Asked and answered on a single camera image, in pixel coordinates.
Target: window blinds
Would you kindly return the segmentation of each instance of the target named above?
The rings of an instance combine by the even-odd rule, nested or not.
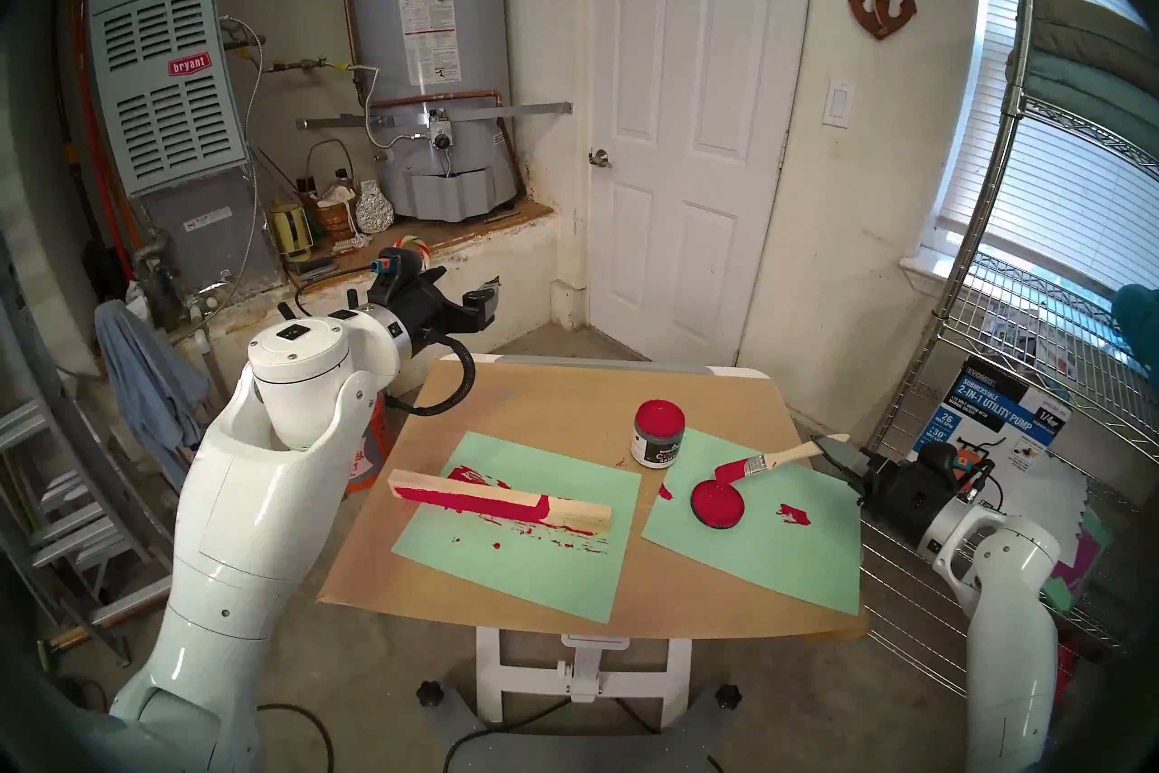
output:
[[[964,233],[974,213],[1006,90],[1018,0],[983,0],[985,36],[978,82],[950,160],[938,226]],[[1089,0],[1142,24],[1127,0]],[[1006,176],[986,235],[1057,274],[1078,271],[1111,290],[1128,283],[1159,287],[1159,183],[1098,146],[1038,122],[1019,123]]]

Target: door panel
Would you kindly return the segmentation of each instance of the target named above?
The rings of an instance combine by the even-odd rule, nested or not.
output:
[[[731,364],[765,243],[808,0],[596,0],[590,318]]]

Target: light switch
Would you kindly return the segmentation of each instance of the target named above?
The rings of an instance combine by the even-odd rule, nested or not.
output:
[[[846,81],[830,81],[829,94],[825,96],[825,114],[822,124],[833,127],[848,127],[853,112],[853,85]]]

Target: brown paper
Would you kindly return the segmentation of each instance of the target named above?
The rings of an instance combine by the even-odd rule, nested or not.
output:
[[[461,369],[440,362],[420,404],[450,395]],[[379,477],[338,552],[319,598],[367,611],[467,626],[632,639],[738,639],[815,633],[858,635],[865,621],[773,592],[641,538],[663,471],[629,451],[636,408],[668,399],[690,428],[779,452],[800,443],[772,380],[610,367],[480,364],[467,399],[436,417],[410,417],[385,471],[439,474],[468,430],[641,475],[632,537],[610,622],[564,614],[391,552],[415,511]],[[488,474],[503,476],[502,471]],[[705,471],[705,476],[712,476]]]

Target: table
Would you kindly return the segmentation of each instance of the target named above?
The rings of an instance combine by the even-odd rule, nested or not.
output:
[[[573,700],[658,697],[662,724],[687,707],[693,639],[742,639],[807,634],[862,635],[865,621],[812,605],[700,564],[646,541],[644,523],[663,482],[663,471],[642,467],[629,446],[636,408],[669,399],[684,409],[690,428],[759,451],[800,443],[772,380],[756,371],[625,362],[585,362],[476,356],[471,394],[437,417],[411,417],[384,469],[438,473],[467,431],[509,439],[641,475],[612,615],[606,625],[542,607],[418,564],[391,552],[416,505],[395,498],[379,479],[366,498],[319,595],[320,600],[422,620],[476,628],[479,712],[502,719],[502,692],[570,694]],[[420,404],[449,395],[461,371],[436,364]],[[501,663],[501,629],[564,635],[576,648],[568,670],[535,670]],[[669,640],[662,673],[599,670],[604,650],[632,639]],[[482,739],[464,746],[464,751]]]

